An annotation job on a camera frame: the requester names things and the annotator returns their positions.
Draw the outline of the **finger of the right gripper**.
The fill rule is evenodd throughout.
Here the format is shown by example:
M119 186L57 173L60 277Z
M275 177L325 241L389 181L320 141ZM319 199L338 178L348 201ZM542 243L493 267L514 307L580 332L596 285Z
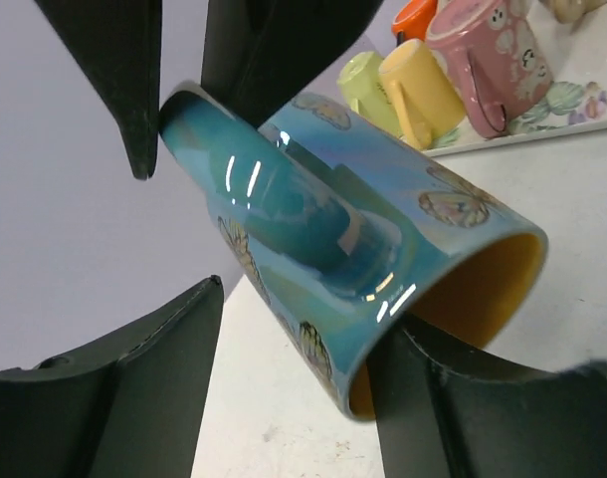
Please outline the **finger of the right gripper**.
M380 6L379 0L210 1L201 86L258 127L343 55Z
M35 4L115 120L133 176L149 179L157 159L162 2Z

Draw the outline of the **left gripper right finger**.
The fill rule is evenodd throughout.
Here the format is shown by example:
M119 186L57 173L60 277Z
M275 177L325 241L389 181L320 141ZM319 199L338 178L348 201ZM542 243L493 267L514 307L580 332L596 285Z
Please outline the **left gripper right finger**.
M607 477L607 360L542 371L411 317L367 370L388 477Z

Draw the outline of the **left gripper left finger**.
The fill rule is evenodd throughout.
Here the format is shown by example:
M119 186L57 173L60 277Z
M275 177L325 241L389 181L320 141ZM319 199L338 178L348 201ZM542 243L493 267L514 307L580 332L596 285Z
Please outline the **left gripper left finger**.
M223 304L212 276L86 345L0 370L0 477L189 476Z

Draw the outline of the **light green mug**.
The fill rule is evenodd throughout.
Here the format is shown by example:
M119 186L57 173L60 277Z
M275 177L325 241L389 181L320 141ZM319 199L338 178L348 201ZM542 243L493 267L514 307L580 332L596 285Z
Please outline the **light green mug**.
M357 114L390 133L403 136L397 114L380 83L378 74L383 58L374 51L361 52L341 69L337 86L348 106Z

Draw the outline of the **yellow mug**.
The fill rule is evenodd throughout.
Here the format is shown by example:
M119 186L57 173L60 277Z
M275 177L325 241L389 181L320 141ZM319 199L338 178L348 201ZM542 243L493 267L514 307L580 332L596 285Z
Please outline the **yellow mug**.
M405 141L424 150L466 117L465 106L430 49L419 39L397 46L378 67Z

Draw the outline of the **blue butterfly mug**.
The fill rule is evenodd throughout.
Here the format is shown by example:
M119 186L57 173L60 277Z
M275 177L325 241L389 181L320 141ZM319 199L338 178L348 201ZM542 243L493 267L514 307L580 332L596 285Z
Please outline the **blue butterfly mug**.
M340 412L374 417L366 361L415 316L485 347L543 267L546 234L332 99L260 126L179 90L160 135L250 283Z

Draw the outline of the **pink ghost mug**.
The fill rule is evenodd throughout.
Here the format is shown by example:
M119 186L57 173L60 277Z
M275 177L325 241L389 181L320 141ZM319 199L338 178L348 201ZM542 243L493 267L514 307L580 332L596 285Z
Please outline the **pink ghost mug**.
M428 27L426 45L445 60L472 127L484 138L506 134L553 81L526 13L522 1L455 0Z

